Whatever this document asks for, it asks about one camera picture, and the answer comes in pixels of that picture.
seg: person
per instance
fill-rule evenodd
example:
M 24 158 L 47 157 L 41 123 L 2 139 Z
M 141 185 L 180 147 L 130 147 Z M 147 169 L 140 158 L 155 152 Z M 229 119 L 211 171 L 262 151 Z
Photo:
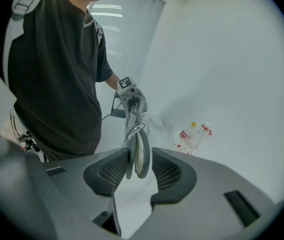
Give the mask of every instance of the person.
M 87 10 L 94 1 L 40 0 L 24 18 L 24 34 L 11 44 L 14 109 L 50 161 L 95 152 L 102 122 L 95 83 L 117 89 L 105 36 L 99 44 Z

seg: man's arm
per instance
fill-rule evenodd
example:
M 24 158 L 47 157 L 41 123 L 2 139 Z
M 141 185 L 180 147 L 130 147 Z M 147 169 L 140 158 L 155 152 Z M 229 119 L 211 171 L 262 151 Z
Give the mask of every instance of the man's arm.
M 111 75 L 111 77 L 106 80 L 105 82 L 114 90 L 117 91 L 117 82 L 120 80 L 120 78 L 117 77 L 116 74 L 113 73 L 113 75 Z

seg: gray plastic surface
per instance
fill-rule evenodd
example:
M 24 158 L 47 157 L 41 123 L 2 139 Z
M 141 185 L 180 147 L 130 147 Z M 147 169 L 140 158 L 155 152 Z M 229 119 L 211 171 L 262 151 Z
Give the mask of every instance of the gray plastic surface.
M 127 157 L 128 148 L 122 148 L 89 165 L 83 172 L 84 181 L 97 195 L 112 196 L 126 174 Z
M 274 208 L 261 190 L 230 168 L 192 155 L 158 150 L 193 167 L 197 182 L 179 203 L 155 205 L 132 240 L 220 240 L 239 233 L 244 226 L 224 197 L 224 193 L 235 190 L 240 191 L 261 216 Z
M 187 196 L 197 180 L 195 170 L 187 163 L 153 148 L 152 170 L 157 181 L 158 193 L 152 195 L 151 206 L 175 204 Z
M 116 218 L 114 199 L 96 195 L 82 174 L 87 166 L 119 151 L 42 164 L 36 154 L 0 138 L 0 210 L 37 239 L 118 240 L 92 222 L 102 224 L 110 214 Z M 161 148 L 157 152 L 187 163 L 197 181 L 178 203 L 155 204 L 132 240 L 249 239 L 279 212 L 262 191 L 222 164 Z M 58 170 L 49 176 L 44 168 Z M 232 191 L 239 191 L 261 215 L 247 228 L 224 196 Z
M 88 186 L 81 189 L 85 185 L 83 180 L 71 182 L 65 177 L 69 170 L 68 175 L 73 171 L 75 176 L 72 178 L 75 179 L 79 176 L 75 172 L 78 164 L 85 167 L 85 163 L 94 163 L 112 152 L 60 161 L 66 171 L 53 175 L 55 179 L 52 181 L 36 154 L 23 152 L 0 138 L 0 211 L 17 228 L 36 239 L 119 240 L 117 235 L 91 221 L 94 216 L 109 211 L 113 199 L 94 194 L 87 190 Z M 45 164 L 47 169 L 54 167 L 48 164 Z M 67 191 L 67 184 L 58 179 L 61 176 L 79 188 L 69 186 Z

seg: t-shirt logo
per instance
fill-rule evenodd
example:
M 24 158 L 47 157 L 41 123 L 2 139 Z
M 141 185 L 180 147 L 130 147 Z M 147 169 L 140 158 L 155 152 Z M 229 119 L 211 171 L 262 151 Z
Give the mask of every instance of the t-shirt logo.
M 83 27 L 86 28 L 86 27 L 89 27 L 93 24 L 94 20 L 91 20 L 89 23 L 85 24 L 83 23 Z

